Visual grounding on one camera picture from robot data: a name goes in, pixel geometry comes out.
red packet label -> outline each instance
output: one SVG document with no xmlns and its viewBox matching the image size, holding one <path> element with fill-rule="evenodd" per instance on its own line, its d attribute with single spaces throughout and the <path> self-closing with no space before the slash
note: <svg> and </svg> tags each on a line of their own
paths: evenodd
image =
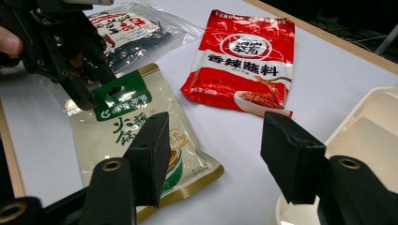
<svg viewBox="0 0 398 225">
<path fill-rule="evenodd" d="M 213 10 L 181 91 L 198 103 L 264 116 L 283 108 L 292 82 L 295 25 Z"/>
</svg>

white plastic container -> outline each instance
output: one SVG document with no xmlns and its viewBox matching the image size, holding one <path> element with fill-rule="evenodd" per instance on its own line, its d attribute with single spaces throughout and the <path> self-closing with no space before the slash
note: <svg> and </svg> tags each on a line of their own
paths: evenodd
<svg viewBox="0 0 398 225">
<path fill-rule="evenodd" d="M 366 163 L 383 185 L 398 193 L 398 86 L 371 90 L 325 142 L 326 157 L 357 158 Z M 314 205 L 276 205 L 280 225 L 319 225 Z"/>
</svg>

white table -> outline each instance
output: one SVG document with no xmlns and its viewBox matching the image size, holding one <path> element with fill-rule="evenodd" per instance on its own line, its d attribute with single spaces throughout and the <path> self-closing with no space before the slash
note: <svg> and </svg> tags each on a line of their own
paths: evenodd
<svg viewBox="0 0 398 225">
<path fill-rule="evenodd" d="M 206 26 L 212 9 L 274 17 L 239 0 L 152 2 L 201 27 Z M 116 1 L 112 8 L 120 4 Z M 106 8 L 95 7 L 87 14 Z M 179 91 L 198 46 L 196 41 L 170 51 L 156 63 L 188 115 L 202 150 L 216 158 L 225 173 L 142 224 L 275 224 L 275 204 L 281 192 L 260 157 L 263 119 L 199 105 Z M 297 27 L 294 79 L 285 108 L 294 112 L 297 123 L 324 142 L 368 91 L 398 83 L 392 72 L 398 71 L 395 69 L 392 65 L 390 71 L 385 70 Z M 26 76 L 22 66 L 1 72 L 10 75 L 0 80 L 0 98 L 23 180 L 23 187 L 15 187 L 19 194 L 40 197 L 49 205 L 82 188 L 69 119 L 52 92 L 34 76 Z M 7 133 L 2 131 L 4 139 Z"/>
</svg>

plastic packet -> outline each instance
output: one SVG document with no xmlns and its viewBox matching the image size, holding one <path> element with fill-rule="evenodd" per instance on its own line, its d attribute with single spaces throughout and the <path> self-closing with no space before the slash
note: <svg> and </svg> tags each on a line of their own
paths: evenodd
<svg viewBox="0 0 398 225">
<path fill-rule="evenodd" d="M 295 25 L 213 10 L 182 93 L 198 103 L 288 116 Z"/>
<path fill-rule="evenodd" d="M 112 96 L 109 90 L 123 90 Z M 94 97 L 104 98 L 94 111 L 81 111 L 72 101 L 67 112 L 82 170 L 88 186 L 94 167 L 106 158 L 123 157 L 145 120 L 168 112 L 172 156 L 161 194 L 161 207 L 190 197 L 223 174 L 223 166 L 201 151 L 191 125 L 157 65 L 151 64 L 102 86 Z M 153 207 L 138 207 L 138 219 Z"/>
<path fill-rule="evenodd" d="M 190 22 L 138 3 L 124 3 L 88 18 L 106 41 L 106 63 L 114 72 L 140 68 L 203 35 L 203 29 Z"/>
</svg>

white bowl image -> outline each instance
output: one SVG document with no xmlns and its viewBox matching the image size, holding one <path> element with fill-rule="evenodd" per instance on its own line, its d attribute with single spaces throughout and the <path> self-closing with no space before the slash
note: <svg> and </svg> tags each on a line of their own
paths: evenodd
<svg viewBox="0 0 398 225">
<path fill-rule="evenodd" d="M 259 116 L 264 117 L 264 113 L 266 111 L 268 112 L 275 112 L 275 113 L 280 113 L 286 116 L 291 116 L 292 112 L 287 111 L 287 110 L 279 110 L 279 109 L 273 109 L 270 107 L 265 107 L 261 105 L 257 105 L 253 102 L 250 102 L 249 100 L 243 99 L 241 96 L 247 93 L 251 93 L 250 91 L 236 91 L 234 94 L 234 100 L 235 103 L 238 105 L 242 111 L 248 112 L 248 113 L 253 113 Z"/>
</svg>

